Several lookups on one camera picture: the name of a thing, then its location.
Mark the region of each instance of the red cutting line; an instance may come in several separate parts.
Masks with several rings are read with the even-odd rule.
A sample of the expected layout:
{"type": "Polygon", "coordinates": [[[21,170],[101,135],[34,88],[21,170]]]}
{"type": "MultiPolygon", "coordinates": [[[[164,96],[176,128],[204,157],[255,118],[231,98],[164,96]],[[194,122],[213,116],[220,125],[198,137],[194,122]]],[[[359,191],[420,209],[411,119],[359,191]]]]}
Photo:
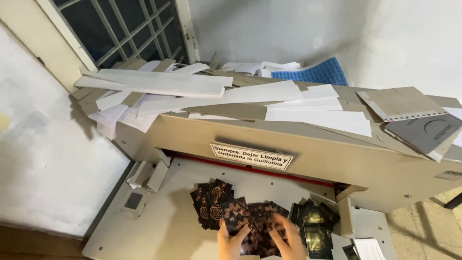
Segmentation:
{"type": "Polygon", "coordinates": [[[311,184],[325,186],[325,187],[329,187],[329,188],[334,187],[334,185],[332,183],[328,183],[328,182],[323,182],[323,181],[319,181],[319,180],[310,180],[310,179],[305,179],[305,178],[292,176],[292,175],[288,175],[288,174],[282,174],[282,173],[272,173],[272,172],[263,171],[263,170],[259,170],[259,169],[253,169],[253,168],[247,168],[247,167],[244,167],[244,166],[228,164],[228,163],[220,162],[220,161],[211,161],[211,160],[207,160],[207,159],[192,157],[192,156],[188,156],[188,155],[181,155],[181,154],[176,154],[176,155],[174,155],[174,157],[183,158],[183,159],[192,160],[192,161],[200,161],[200,162],[204,162],[204,163],[208,163],[208,164],[228,167],[228,168],[231,168],[231,169],[247,171],[247,172],[251,172],[251,173],[258,173],[258,174],[273,176],[273,177],[287,179],[287,180],[301,181],[301,182],[311,183],[311,184]]]}

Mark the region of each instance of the white wall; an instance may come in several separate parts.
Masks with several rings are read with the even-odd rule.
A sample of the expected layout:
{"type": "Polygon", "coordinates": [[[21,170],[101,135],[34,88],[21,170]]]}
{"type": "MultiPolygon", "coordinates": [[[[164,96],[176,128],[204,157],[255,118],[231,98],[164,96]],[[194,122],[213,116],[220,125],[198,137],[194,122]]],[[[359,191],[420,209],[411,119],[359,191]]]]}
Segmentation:
{"type": "Polygon", "coordinates": [[[189,0],[200,60],[322,61],[349,85],[462,98],[462,2],[189,0]]]}
{"type": "Polygon", "coordinates": [[[129,160],[0,27],[0,221],[83,235],[129,160]]]}

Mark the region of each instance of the floor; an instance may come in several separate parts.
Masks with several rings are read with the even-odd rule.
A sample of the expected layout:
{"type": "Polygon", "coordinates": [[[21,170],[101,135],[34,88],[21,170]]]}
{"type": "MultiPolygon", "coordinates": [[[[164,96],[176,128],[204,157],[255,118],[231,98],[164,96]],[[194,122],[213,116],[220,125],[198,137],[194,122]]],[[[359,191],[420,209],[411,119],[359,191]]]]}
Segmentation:
{"type": "Polygon", "coordinates": [[[462,260],[462,205],[445,203],[462,187],[387,214],[398,260],[462,260]]]}

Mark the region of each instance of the metal window bars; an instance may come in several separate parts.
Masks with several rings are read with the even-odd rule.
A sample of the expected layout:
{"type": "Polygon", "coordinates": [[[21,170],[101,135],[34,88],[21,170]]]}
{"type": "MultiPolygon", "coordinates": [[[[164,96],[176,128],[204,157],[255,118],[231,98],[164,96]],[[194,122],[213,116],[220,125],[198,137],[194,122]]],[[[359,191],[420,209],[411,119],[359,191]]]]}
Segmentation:
{"type": "MultiPolygon", "coordinates": [[[[50,1],[52,2],[53,6],[56,7],[57,11],[62,12],[63,9],[68,8],[68,7],[72,6],[73,4],[76,4],[76,3],[78,3],[78,2],[80,2],[82,0],[69,0],[69,1],[67,1],[67,2],[65,2],[63,4],[60,4],[59,6],[56,6],[54,4],[53,0],[50,0],[50,1]]],[[[115,0],[109,0],[109,4],[110,4],[110,6],[112,8],[112,11],[114,12],[115,17],[117,18],[117,21],[119,22],[123,33],[125,34],[125,37],[121,41],[119,41],[117,39],[116,34],[112,30],[112,27],[111,27],[109,21],[107,20],[102,8],[100,7],[100,5],[98,3],[98,0],[89,0],[89,1],[92,3],[93,7],[95,8],[95,10],[96,10],[99,18],[101,19],[106,31],[108,32],[111,40],[114,43],[113,48],[111,48],[106,54],[104,54],[101,58],[99,58],[97,61],[95,61],[95,65],[97,67],[100,67],[109,57],[111,57],[116,52],[119,52],[119,54],[122,57],[123,61],[126,61],[127,59],[129,59],[131,57],[140,58],[140,52],[142,52],[151,42],[154,42],[161,60],[163,60],[165,58],[174,59],[178,55],[178,53],[182,50],[183,47],[180,44],[180,46],[178,46],[178,48],[173,53],[171,53],[170,47],[169,47],[169,44],[168,44],[168,41],[167,41],[167,37],[165,36],[165,32],[164,32],[164,29],[175,19],[175,17],[171,16],[170,18],[168,18],[168,20],[164,24],[162,24],[162,22],[160,20],[160,17],[159,17],[159,14],[168,7],[170,7],[170,10],[172,11],[171,13],[174,14],[173,4],[170,1],[167,1],[159,9],[157,9],[154,0],[149,0],[149,3],[151,4],[152,12],[153,12],[153,15],[149,16],[149,12],[148,12],[148,9],[147,9],[148,7],[146,6],[144,0],[138,0],[138,3],[141,6],[141,9],[142,9],[144,17],[145,17],[145,21],[143,23],[141,23],[135,30],[130,32],[128,30],[128,28],[127,28],[127,25],[126,25],[122,15],[121,15],[120,11],[119,11],[119,8],[117,7],[117,4],[116,4],[115,0]],[[155,22],[156,22],[156,24],[158,26],[157,31],[155,31],[154,26],[152,25],[152,21],[154,19],[155,19],[155,22]],[[136,48],[136,45],[135,45],[135,43],[133,41],[133,36],[135,36],[145,26],[148,26],[149,31],[151,33],[151,36],[139,48],[136,48]],[[158,40],[159,35],[160,35],[160,37],[162,39],[162,43],[163,43],[163,45],[165,47],[165,52],[166,53],[162,52],[162,48],[161,48],[161,46],[159,44],[159,40],[158,40]],[[124,44],[126,44],[127,42],[129,43],[129,45],[130,45],[130,47],[131,47],[131,49],[133,51],[133,54],[131,56],[127,56],[124,49],[122,48],[122,46],[124,44]]],[[[76,35],[75,32],[72,29],[71,29],[71,31],[75,35],[75,37],[78,39],[79,36],[76,35]]],[[[177,62],[181,63],[183,60],[184,60],[184,56],[181,56],[178,59],[177,62]]]]}

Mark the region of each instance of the finger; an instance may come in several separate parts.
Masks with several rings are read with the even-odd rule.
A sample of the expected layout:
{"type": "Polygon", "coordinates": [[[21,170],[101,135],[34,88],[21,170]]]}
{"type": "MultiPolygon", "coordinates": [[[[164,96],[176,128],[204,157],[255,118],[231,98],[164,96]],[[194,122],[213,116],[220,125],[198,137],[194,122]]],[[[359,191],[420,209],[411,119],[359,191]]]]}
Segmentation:
{"type": "Polygon", "coordinates": [[[249,234],[249,232],[250,232],[249,224],[246,224],[245,226],[241,228],[239,233],[235,235],[232,239],[235,239],[239,241],[239,243],[242,243],[242,241],[249,234]]]}
{"type": "Polygon", "coordinates": [[[226,229],[226,224],[224,221],[221,221],[220,229],[218,230],[218,236],[229,239],[230,235],[228,234],[228,229],[226,229]]]}
{"type": "Polygon", "coordinates": [[[298,227],[295,226],[295,224],[293,224],[290,220],[279,214],[273,214],[273,219],[275,222],[282,224],[286,230],[287,241],[289,242],[289,245],[291,247],[300,247],[300,229],[298,229],[298,227]]]}
{"type": "Polygon", "coordinates": [[[279,251],[281,251],[281,253],[290,250],[289,246],[284,242],[284,240],[282,240],[282,237],[278,234],[278,232],[275,229],[269,231],[269,235],[278,247],[279,251]]]}

